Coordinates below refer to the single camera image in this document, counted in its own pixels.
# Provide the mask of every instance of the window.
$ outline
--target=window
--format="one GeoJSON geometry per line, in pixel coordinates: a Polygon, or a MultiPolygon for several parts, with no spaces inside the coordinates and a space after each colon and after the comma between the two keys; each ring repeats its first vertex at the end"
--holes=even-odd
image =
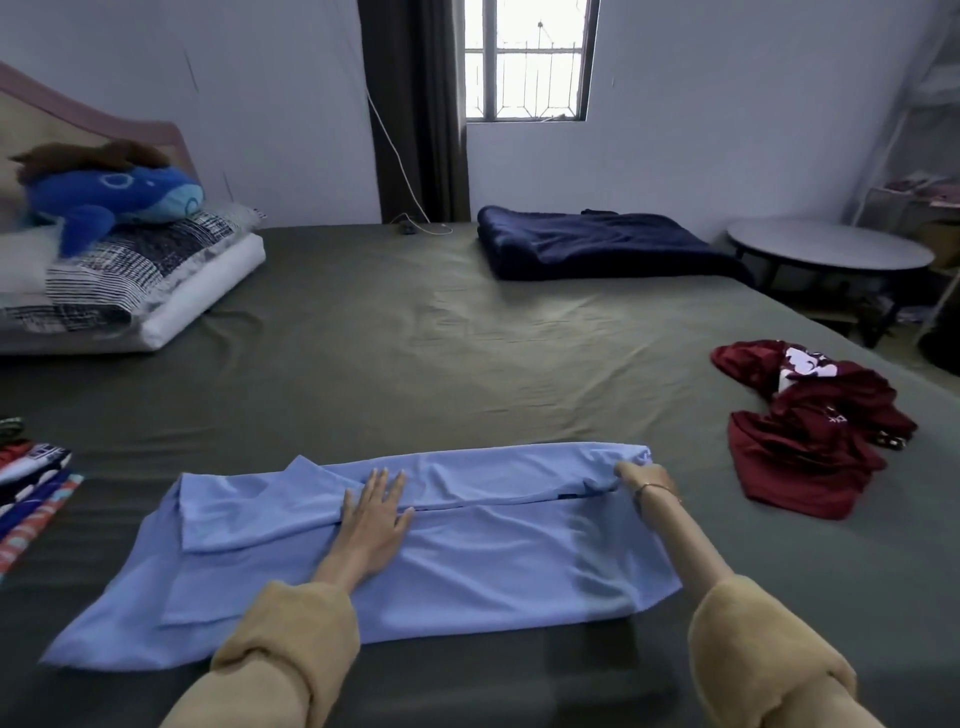
{"type": "Polygon", "coordinates": [[[584,119],[600,0],[464,0],[467,119],[584,119]]]}

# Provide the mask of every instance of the blue plush toy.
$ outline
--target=blue plush toy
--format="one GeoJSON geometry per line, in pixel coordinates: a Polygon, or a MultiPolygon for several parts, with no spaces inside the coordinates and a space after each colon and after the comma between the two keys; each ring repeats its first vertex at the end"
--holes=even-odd
{"type": "Polygon", "coordinates": [[[171,223],[200,209],[203,189],[176,167],[77,169],[24,185],[31,210],[63,221],[60,256],[79,255],[119,223],[171,223]]]}

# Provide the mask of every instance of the dark curtain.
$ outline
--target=dark curtain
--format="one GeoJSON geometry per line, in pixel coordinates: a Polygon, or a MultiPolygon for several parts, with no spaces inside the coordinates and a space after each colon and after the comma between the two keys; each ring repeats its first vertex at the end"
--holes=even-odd
{"type": "MultiPolygon", "coordinates": [[[[359,0],[367,87],[433,222],[470,219],[462,0],[359,0]]],[[[420,220],[371,112],[383,221],[420,220]]]]}

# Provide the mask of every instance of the bracelet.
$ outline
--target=bracelet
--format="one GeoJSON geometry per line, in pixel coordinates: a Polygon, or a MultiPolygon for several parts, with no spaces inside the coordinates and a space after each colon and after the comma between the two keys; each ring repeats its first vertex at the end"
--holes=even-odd
{"type": "Polygon", "coordinates": [[[671,496],[676,498],[678,502],[684,502],[684,499],[680,497],[679,493],[674,491],[672,488],[663,485],[662,483],[641,483],[640,487],[634,492],[634,500],[636,500],[637,505],[640,504],[640,498],[643,496],[643,491],[645,491],[647,488],[660,488],[662,491],[666,491],[671,496]]]}

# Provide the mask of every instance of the navy blue blanket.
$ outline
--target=navy blue blanket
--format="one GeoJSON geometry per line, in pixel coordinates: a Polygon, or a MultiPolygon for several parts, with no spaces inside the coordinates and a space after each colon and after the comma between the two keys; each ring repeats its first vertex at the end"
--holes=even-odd
{"type": "Polygon", "coordinates": [[[505,280],[725,276],[754,284],[743,263],[662,215],[486,206],[477,221],[490,267],[505,280]]]}

